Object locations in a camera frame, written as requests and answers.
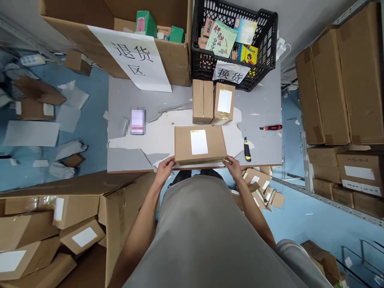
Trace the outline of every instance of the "paper scrap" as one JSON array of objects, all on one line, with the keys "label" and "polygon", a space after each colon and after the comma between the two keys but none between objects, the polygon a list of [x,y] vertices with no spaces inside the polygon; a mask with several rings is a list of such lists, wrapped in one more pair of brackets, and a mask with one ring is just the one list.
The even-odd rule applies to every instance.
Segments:
[{"label": "paper scrap", "polygon": [[35,160],[32,167],[48,167],[48,160]]},{"label": "paper scrap", "polygon": [[80,119],[81,110],[62,105],[56,122],[60,123],[60,130],[73,133]]},{"label": "paper scrap", "polygon": [[153,37],[88,28],[139,89],[172,92]]},{"label": "paper scrap", "polygon": [[191,130],[192,155],[208,154],[205,130]]},{"label": "paper scrap", "polygon": [[78,244],[80,247],[86,246],[89,242],[94,240],[94,238],[97,237],[97,234],[94,232],[94,230],[91,227],[86,228],[82,232],[76,234],[72,237],[72,240]]},{"label": "paper scrap", "polygon": [[9,121],[3,146],[56,146],[59,123]]},{"label": "paper scrap", "polygon": [[217,110],[219,112],[230,113],[232,103],[232,91],[220,89],[219,92],[219,103]]},{"label": "paper scrap", "polygon": [[223,79],[240,84],[251,68],[217,60],[212,80]]}]

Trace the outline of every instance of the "blue floor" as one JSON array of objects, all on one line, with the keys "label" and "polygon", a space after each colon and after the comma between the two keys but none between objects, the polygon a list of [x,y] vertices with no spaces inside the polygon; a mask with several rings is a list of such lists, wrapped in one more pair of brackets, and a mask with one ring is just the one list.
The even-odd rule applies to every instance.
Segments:
[{"label": "blue floor", "polygon": [[[90,95],[88,102],[82,108],[82,115],[75,132],[60,132],[58,144],[77,139],[89,144],[89,149],[83,153],[86,161],[81,164],[80,175],[105,170],[107,123],[103,118],[103,114],[105,110],[108,110],[107,73],[93,68],[91,76],[86,77],[50,62],[46,65],[34,67],[31,70],[41,77],[43,81],[53,86],[65,84],[75,79],[76,86]],[[300,114],[298,92],[289,94],[287,98],[282,97],[284,163],[283,166],[274,167],[274,176],[277,178],[283,178],[286,172],[304,176],[301,139],[303,127]],[[3,109],[1,111],[0,142],[3,141],[5,135],[6,123],[14,118],[14,110]],[[52,163],[56,155],[56,148],[20,147],[15,149],[13,147],[2,147],[1,152],[11,153],[20,161],[20,164],[11,166],[8,160],[0,160],[0,171],[3,177],[0,182],[0,191],[57,180],[57,178],[48,174],[47,168],[32,168],[32,163],[36,159],[48,159],[49,163]],[[228,170],[217,169],[217,172],[223,176],[230,188],[234,188],[234,181]],[[199,170],[192,172],[192,174],[197,173],[199,173]],[[167,180],[161,191],[161,199],[166,187],[172,181],[173,178]],[[263,211],[276,241],[289,238],[302,243],[311,239],[322,248],[330,251],[339,260],[342,259],[341,246],[346,246],[360,254],[360,239],[365,239],[370,243],[373,240],[384,242],[383,228],[278,183],[272,182],[271,186],[286,196],[282,209],[272,207],[272,212]],[[380,254],[370,250],[367,251],[366,257],[369,262],[375,264],[380,270],[384,270],[384,257]],[[372,275],[366,273],[366,270],[359,265],[358,259],[356,257],[351,257],[351,259],[354,263],[352,269],[363,275],[364,279],[373,287],[378,287],[373,283]],[[351,278],[350,282],[352,288],[360,287]]]}]

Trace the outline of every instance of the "white paper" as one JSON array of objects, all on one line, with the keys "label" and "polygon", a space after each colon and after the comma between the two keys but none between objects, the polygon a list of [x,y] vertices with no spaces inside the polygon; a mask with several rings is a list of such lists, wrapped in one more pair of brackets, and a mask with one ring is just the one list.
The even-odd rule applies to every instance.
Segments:
[{"label": "white paper", "polygon": [[0,253],[0,273],[17,269],[27,250]]},{"label": "white paper", "polygon": [[93,231],[91,227],[86,228],[82,232],[76,234],[72,237],[72,240],[78,244],[80,247],[86,246],[89,242],[94,240],[97,237],[97,234]]},{"label": "white paper", "polygon": [[48,160],[35,160],[32,167],[48,167]]},{"label": "white paper", "polygon": [[191,130],[192,155],[208,154],[205,130]]},{"label": "white paper", "polygon": [[55,204],[55,213],[53,218],[56,221],[61,221],[63,217],[63,208],[64,208],[64,198],[57,197]]},{"label": "white paper", "polygon": [[260,177],[258,176],[253,176],[252,180],[251,180],[251,184],[254,184],[255,182],[258,182],[258,180],[260,180]]},{"label": "white paper", "polygon": [[375,180],[375,174],[373,173],[373,169],[354,166],[344,166],[344,169],[345,174],[348,176]]},{"label": "white paper", "polygon": [[139,89],[172,92],[153,37],[88,28]]},{"label": "white paper", "polygon": [[56,146],[59,123],[9,121],[3,146]]},{"label": "white paper", "polygon": [[80,119],[81,110],[62,105],[56,122],[60,123],[60,130],[73,133]]},{"label": "white paper", "polygon": [[240,84],[251,68],[217,60],[212,80],[224,79]]},{"label": "white paper", "polygon": [[43,114],[46,116],[54,116],[55,115],[55,106],[51,104],[44,103],[43,104]]},{"label": "white paper", "polygon": [[230,113],[232,103],[232,91],[220,89],[219,92],[219,103],[217,110],[220,112]]}]

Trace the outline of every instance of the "person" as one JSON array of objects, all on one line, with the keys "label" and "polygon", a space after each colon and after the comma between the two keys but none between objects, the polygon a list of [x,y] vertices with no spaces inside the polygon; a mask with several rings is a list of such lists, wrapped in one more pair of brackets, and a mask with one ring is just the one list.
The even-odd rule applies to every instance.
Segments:
[{"label": "person", "polygon": [[[193,177],[190,170],[180,171],[164,195],[153,238],[160,190],[176,164],[174,157],[164,160],[118,257],[109,288],[330,287],[307,286],[276,254],[272,232],[239,162],[227,156],[223,163],[237,184],[244,213],[216,171],[201,170]],[[292,251],[293,246],[284,247]],[[298,262],[315,271],[313,263],[302,260],[312,262],[304,254]]]}]

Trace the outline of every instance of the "table surface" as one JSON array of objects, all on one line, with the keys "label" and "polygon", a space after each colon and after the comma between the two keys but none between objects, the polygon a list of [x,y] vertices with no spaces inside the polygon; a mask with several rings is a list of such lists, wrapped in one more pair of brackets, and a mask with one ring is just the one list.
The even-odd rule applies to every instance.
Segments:
[{"label": "table surface", "polygon": [[[251,162],[247,162],[244,157],[244,152],[239,151],[240,153],[236,156],[236,159],[240,161],[242,166],[277,166],[282,164],[281,131],[264,131],[259,129],[259,127],[282,123],[280,61],[276,64],[276,68],[269,72],[261,81],[261,84],[262,85],[256,86],[251,92],[242,90],[235,91],[234,107],[241,112],[241,121],[237,124],[237,127],[242,132],[242,137],[247,137],[247,140],[255,147],[250,150],[252,157]],[[108,119],[108,172],[119,173],[153,170],[155,163],[158,163],[170,154],[173,155],[172,153],[174,151],[174,147],[172,147],[171,151],[164,151],[164,149],[157,148],[161,146],[157,141],[153,141],[152,144],[143,144],[146,147],[145,151],[151,151],[149,154],[144,153],[144,150],[140,149],[142,147],[135,146],[134,149],[122,148],[132,146],[129,144],[129,142],[132,141],[132,135],[129,135],[129,131],[127,130],[126,137],[121,138],[121,135],[116,130],[116,120],[111,120],[112,118],[122,117],[129,120],[131,108],[144,108],[146,111],[146,121],[151,122],[161,116],[162,114],[158,111],[165,108],[185,104],[185,106],[190,106],[189,109],[191,109],[191,101],[192,87],[172,86],[172,93],[153,92],[138,89],[131,80],[110,77],[108,112],[111,117]],[[184,110],[172,112],[172,114],[175,115],[178,113],[178,115],[180,115],[180,113],[183,112],[184,114],[192,113],[191,110]],[[152,129],[150,129],[151,133],[154,133],[154,126],[156,126],[155,130],[157,133],[163,128],[166,129],[165,126],[162,126],[164,122],[161,120],[162,118],[154,121],[158,123],[150,123],[150,125],[152,125]],[[113,144],[116,142],[125,142],[125,145]],[[217,165],[218,164],[210,163],[176,166],[175,170],[207,167],[220,168]]]}]

